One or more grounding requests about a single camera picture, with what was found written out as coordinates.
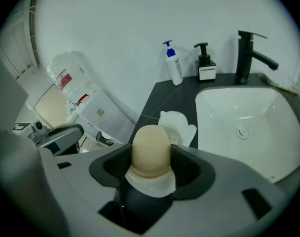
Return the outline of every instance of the white wall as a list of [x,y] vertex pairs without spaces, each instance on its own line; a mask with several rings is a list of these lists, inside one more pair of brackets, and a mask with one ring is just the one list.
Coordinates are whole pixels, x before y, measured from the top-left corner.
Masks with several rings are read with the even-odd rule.
[[12,131],[28,94],[0,60],[0,130]]
[[[134,119],[154,84],[170,79],[166,40],[173,40],[185,76],[196,74],[198,42],[209,43],[218,72],[235,72],[238,30],[268,37],[255,37],[254,49],[277,61],[279,73],[294,80],[299,74],[300,37],[278,0],[37,0],[36,6],[42,66],[59,53],[78,52]],[[254,60],[252,70],[261,69],[268,70]]]
[[27,101],[34,107],[43,94],[53,85],[44,70],[31,65],[18,79],[18,83],[28,93]]
[[20,114],[18,115],[18,117],[16,119],[16,122],[34,123],[38,120],[43,125],[46,125],[46,123],[41,118],[36,116],[36,114],[27,106],[27,104],[24,104],[23,108],[21,109]]

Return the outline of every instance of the sink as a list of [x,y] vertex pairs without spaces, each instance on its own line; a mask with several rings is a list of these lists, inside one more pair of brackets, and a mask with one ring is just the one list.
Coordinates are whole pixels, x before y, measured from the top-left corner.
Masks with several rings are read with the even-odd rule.
[[300,125],[273,88],[211,88],[196,96],[198,149],[241,161],[271,183],[300,165]]

